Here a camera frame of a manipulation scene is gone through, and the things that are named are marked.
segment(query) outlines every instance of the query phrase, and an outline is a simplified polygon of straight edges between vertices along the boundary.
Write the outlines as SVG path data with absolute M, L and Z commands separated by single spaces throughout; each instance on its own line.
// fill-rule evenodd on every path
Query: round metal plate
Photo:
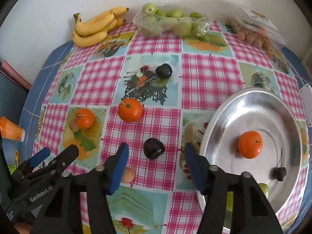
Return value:
M 239 155 L 237 143 L 246 131 L 257 131 L 263 139 L 260 154 L 254 159 Z M 227 173 L 250 172 L 257 183 L 269 186 L 268 200 L 277 214 L 289 199 L 301 166 L 302 145 L 291 111 L 272 92 L 247 88 L 233 94 L 218 108 L 204 134 L 200 155 Z M 283 182 L 270 179 L 273 167 L 286 167 Z M 198 193 L 203 211 L 205 199 Z M 223 231 L 229 233 L 231 213 L 226 213 Z

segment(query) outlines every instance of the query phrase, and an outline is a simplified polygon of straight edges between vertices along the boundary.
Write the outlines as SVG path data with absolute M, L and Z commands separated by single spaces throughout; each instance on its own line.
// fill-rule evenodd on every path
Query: table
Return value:
M 306 149 L 295 190 L 277 215 L 287 230 L 300 210 L 308 174 L 308 128 L 298 88 L 301 78 L 278 50 L 270 60 L 221 23 L 213 22 L 209 34 L 221 44 L 207 46 L 171 33 L 145 38 L 136 26 L 126 23 L 101 44 L 77 48 L 68 42 L 60 46 L 43 65 L 26 100 L 20 126 L 27 137 L 19 145 L 21 157 L 29 158 L 49 147 L 49 162 L 67 145 L 77 144 L 80 155 L 68 167 L 77 175 L 103 163 L 121 142 L 127 142 L 127 165 L 136 177 L 108 197 L 117 232 L 128 233 L 121 222 L 127 217 L 135 224 L 131 233 L 196 233 L 202 213 L 184 166 L 184 143 L 198 144 L 205 123 L 226 98 L 261 82 L 291 109 Z M 155 67 L 163 63 L 173 69 L 169 81 L 153 78 L 148 87 L 133 90 L 141 72 L 153 77 Z M 117 105 L 121 98 L 134 95 L 143 101 L 144 112 L 138 122 L 125 123 L 117 115 Z M 80 135 L 87 138 L 84 143 L 68 125 L 81 107 L 89 108 L 96 117 L 96 126 Z M 160 139 L 166 147 L 155 161 L 148 160 L 142 150 L 150 137 Z M 81 200 L 88 233 L 85 194 Z

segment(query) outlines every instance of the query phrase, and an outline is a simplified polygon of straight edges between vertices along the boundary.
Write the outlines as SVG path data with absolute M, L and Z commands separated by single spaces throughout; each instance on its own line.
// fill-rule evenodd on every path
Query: fruit stem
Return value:
M 130 105 L 129 105 L 129 104 L 126 104 L 124 101 L 121 101 L 121 103 L 123 103 L 127 108 L 130 107 Z

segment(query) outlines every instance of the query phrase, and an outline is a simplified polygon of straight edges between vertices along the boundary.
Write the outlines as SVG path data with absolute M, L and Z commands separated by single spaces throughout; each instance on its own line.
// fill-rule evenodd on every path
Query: paper cup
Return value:
M 25 139 L 25 130 L 5 117 L 0 119 L 0 130 L 3 138 L 19 142 L 23 142 Z

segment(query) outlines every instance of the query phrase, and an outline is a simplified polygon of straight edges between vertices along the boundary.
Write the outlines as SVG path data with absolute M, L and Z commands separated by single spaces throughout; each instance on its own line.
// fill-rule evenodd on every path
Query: green fruit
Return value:
M 162 11 L 162 10 L 157 10 L 155 14 L 157 16 L 160 16 L 160 17 L 166 17 L 167 16 L 166 11 Z
M 227 211 L 233 211 L 233 192 L 227 192 Z
M 269 187 L 268 187 L 268 185 L 265 184 L 265 183 L 259 183 L 258 185 L 261 188 L 261 190 L 264 193 L 264 195 L 266 196 L 266 198 L 268 198 L 268 196 L 269 196 Z
M 147 15 L 155 14 L 156 11 L 157 11 L 157 7 L 154 3 L 146 3 L 142 7 L 142 12 Z
M 199 14 L 198 12 L 192 12 L 190 14 L 190 17 L 194 17 L 194 18 L 203 18 L 203 16 L 201 14 Z
M 173 17 L 166 17 L 159 20 L 159 23 L 164 31 L 169 31 L 177 23 L 177 19 Z
M 184 14 L 181 10 L 175 9 L 169 13 L 169 17 L 181 18 L 184 17 Z
M 192 24 L 189 19 L 181 19 L 174 25 L 174 33 L 179 37 L 185 37 L 190 34 Z
M 143 24 L 144 26 L 139 27 L 139 30 L 146 37 L 156 37 L 163 33 L 163 29 L 154 15 L 144 18 Z

